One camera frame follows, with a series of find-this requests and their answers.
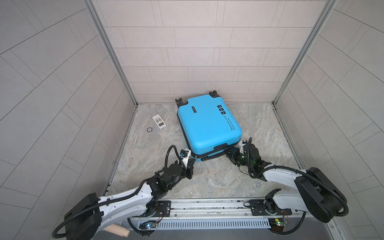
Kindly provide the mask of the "circuit board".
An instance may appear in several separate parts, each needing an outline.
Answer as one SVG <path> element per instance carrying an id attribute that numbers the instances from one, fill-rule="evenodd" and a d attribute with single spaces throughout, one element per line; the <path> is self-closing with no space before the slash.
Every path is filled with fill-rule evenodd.
<path id="1" fill-rule="evenodd" d="M 270 228 L 269 230 L 272 232 L 282 233 L 284 232 L 286 226 L 289 224 L 289 221 L 286 221 L 282 218 L 269 218 L 268 219 Z"/>
<path id="2" fill-rule="evenodd" d="M 158 223 L 159 222 L 157 222 L 157 221 L 143 222 L 143 223 L 140 224 L 139 229 L 142 230 L 142 231 L 144 231 L 144 230 L 152 231 L 152 230 L 157 228 Z"/>

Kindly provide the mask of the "aluminium corner post right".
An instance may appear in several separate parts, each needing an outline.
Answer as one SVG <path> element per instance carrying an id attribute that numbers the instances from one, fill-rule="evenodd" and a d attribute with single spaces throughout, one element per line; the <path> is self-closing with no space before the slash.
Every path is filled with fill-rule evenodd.
<path id="1" fill-rule="evenodd" d="M 327 19 L 329 18 L 332 10 L 334 9 L 335 5 L 337 4 L 338 0 L 328 0 L 326 1 L 322 11 L 320 12 L 320 15 L 318 19 L 316 20 L 312 30 L 310 31 L 310 34 L 305 41 L 301 51 L 299 52 L 298 57 L 296 58 L 293 66 L 291 67 L 289 73 L 287 74 L 287 77 L 285 81 L 283 82 L 277 96 L 275 97 L 274 101 L 272 102 L 274 106 L 277 106 L 281 98 L 283 97 L 284 92 L 288 88 L 290 82 L 294 78 L 297 70 L 299 69 L 300 65 L 302 64 L 304 58 L 307 56 L 309 50 L 311 49 L 313 43 L 315 42 L 317 36 L 319 35 L 321 29 L 323 28 L 324 24 L 326 23 Z"/>

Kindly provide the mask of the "blue suitcase black lining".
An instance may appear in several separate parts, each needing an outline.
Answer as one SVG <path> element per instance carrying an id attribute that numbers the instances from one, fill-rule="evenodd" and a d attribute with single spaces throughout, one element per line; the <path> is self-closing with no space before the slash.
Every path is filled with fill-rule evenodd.
<path id="1" fill-rule="evenodd" d="M 241 126 L 216 91 L 175 102 L 188 148 L 197 161 L 218 158 L 241 140 Z"/>

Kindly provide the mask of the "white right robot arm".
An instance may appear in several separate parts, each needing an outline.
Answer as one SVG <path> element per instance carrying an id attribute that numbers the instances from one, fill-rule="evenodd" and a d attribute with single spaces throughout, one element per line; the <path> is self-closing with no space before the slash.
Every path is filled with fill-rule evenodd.
<path id="1" fill-rule="evenodd" d="M 251 141 L 240 147 L 224 151 L 226 157 L 237 167 L 246 167 L 252 179 L 284 185 L 288 190 L 274 189 L 261 204 L 247 206 L 263 209 L 269 215 L 280 215 L 285 210 L 310 213 L 317 220 L 328 223 L 333 217 L 349 214 L 348 201 L 337 187 L 318 168 L 298 170 L 287 166 L 273 165 L 262 160 L 259 150 Z"/>

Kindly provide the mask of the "aluminium corner post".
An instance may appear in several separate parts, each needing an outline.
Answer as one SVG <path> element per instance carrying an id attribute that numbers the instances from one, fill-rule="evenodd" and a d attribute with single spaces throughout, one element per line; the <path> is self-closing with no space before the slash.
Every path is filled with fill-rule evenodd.
<path id="1" fill-rule="evenodd" d="M 85 5 L 85 8 L 86 8 L 86 10 L 87 10 L 87 12 L 91 18 L 91 21 L 93 22 L 93 24 L 96 28 L 96 31 L 99 34 L 101 42 L 102 42 L 103 46 L 105 47 L 115 70 L 117 71 L 117 74 L 119 75 L 120 79 L 122 80 L 123 85 L 125 86 L 131 100 L 134 103 L 135 108 L 137 108 L 138 102 L 134 96 L 134 93 L 133 93 L 131 87 L 129 86 L 129 82 L 128 82 L 126 75 L 124 74 L 124 71 L 121 67 L 121 64 L 117 58 L 116 52 L 114 51 L 113 46 L 112 46 L 112 44 L 108 38 L 107 32 L 106 32 L 106 30 L 105 30 L 105 28 L 101 22 L 101 19 L 100 19 L 99 15 L 95 9 L 95 5 L 94 5 L 93 1 L 84 0 L 83 2 Z"/>
<path id="2" fill-rule="evenodd" d="M 316 20 L 312 30 L 310 31 L 310 34 L 305 41 L 301 51 L 299 52 L 298 57 L 296 58 L 293 66 L 291 67 L 289 73 L 287 74 L 287 77 L 285 81 L 283 82 L 277 96 L 275 97 L 274 101 L 272 102 L 274 106 L 277 106 L 281 98 L 283 97 L 284 92 L 288 88 L 290 82 L 294 78 L 297 70 L 299 69 L 300 65 L 302 64 L 304 58 L 307 56 L 309 50 L 311 49 L 313 43 L 315 42 L 317 36 L 319 35 L 321 29 L 323 28 L 324 24 L 326 23 L 327 19 L 329 18 L 332 10 L 334 9 L 335 5 L 337 4 L 338 0 L 328 0 L 326 1 L 322 11 L 320 12 L 320 15 L 318 19 Z"/>

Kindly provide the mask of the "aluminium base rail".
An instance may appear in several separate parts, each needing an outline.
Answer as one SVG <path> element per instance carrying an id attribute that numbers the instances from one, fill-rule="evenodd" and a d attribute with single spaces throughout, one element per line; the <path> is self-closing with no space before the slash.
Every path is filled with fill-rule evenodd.
<path id="1" fill-rule="evenodd" d="M 310 218 L 310 213 L 285 210 L 280 215 L 269 215 L 263 209 L 250 208 L 248 204 L 261 204 L 264 198 L 227 199 L 163 199 L 156 212 L 130 218 L 137 227 L 147 221 L 157 221 L 157 229 L 187 228 L 270 228 L 269 218 L 282 218 L 286 221 L 302 215 Z"/>

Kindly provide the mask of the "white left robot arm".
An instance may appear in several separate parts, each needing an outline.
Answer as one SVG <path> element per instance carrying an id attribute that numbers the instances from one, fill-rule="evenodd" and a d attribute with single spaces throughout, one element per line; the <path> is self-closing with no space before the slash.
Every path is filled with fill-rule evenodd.
<path id="1" fill-rule="evenodd" d="M 195 159 L 191 150 L 182 149 L 177 160 L 154 176 L 141 181 L 137 188 L 112 196 L 91 193 L 80 200 L 52 233 L 55 239 L 90 240 L 105 228 L 132 217 L 153 215 L 159 199 L 167 195 L 182 179 L 191 179 Z"/>

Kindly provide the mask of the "left circuit board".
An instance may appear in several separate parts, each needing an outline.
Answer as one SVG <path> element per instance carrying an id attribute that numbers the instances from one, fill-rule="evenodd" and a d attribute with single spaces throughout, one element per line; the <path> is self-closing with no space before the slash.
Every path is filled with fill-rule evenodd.
<path id="1" fill-rule="evenodd" d="M 142 231 L 144 231 L 144 230 L 152 231 L 152 230 L 157 228 L 158 223 L 159 222 L 157 222 L 157 221 L 143 222 L 143 223 L 140 224 L 139 229 L 142 230 Z"/>

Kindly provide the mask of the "white remote with barcode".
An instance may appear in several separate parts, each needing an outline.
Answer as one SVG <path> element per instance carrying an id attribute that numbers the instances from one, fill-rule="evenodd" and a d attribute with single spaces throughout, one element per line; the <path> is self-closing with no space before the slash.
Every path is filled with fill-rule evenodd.
<path id="1" fill-rule="evenodd" d="M 166 123 L 160 115 L 155 115 L 152 117 L 152 119 L 154 120 L 155 124 L 158 126 L 159 129 L 163 129 L 166 127 Z"/>

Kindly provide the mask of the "right circuit board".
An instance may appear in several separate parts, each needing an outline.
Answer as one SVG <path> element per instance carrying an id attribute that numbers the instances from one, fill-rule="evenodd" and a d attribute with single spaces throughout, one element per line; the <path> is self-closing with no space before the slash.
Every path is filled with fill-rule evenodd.
<path id="1" fill-rule="evenodd" d="M 269 230 L 272 232 L 282 233 L 284 232 L 286 226 L 289 224 L 289 221 L 286 221 L 282 218 L 269 218 L 268 219 L 270 228 Z"/>

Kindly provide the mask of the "aluminium corner post left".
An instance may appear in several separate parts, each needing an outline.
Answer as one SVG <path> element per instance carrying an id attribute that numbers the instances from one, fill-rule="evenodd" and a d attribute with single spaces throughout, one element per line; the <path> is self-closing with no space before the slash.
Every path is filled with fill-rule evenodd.
<path id="1" fill-rule="evenodd" d="M 137 108 L 138 102 L 134 96 L 134 93 L 133 93 L 131 87 L 129 86 L 129 82 L 128 82 L 126 75 L 124 74 L 124 71 L 121 67 L 121 64 L 117 58 L 116 52 L 114 51 L 113 46 L 112 46 L 112 44 L 108 38 L 107 32 L 106 32 L 106 30 L 105 30 L 105 28 L 101 22 L 101 19 L 100 19 L 99 15 L 95 9 L 95 5 L 94 5 L 93 1 L 84 0 L 83 2 L 85 5 L 85 8 L 86 8 L 86 10 L 87 10 L 87 12 L 91 18 L 91 21 L 93 22 L 93 24 L 96 28 L 96 31 L 99 34 L 101 42 L 102 42 L 103 46 L 105 47 L 115 70 L 117 71 L 117 74 L 119 75 L 120 79 L 122 80 L 123 85 L 125 86 L 131 100 L 134 103 L 135 108 Z"/>

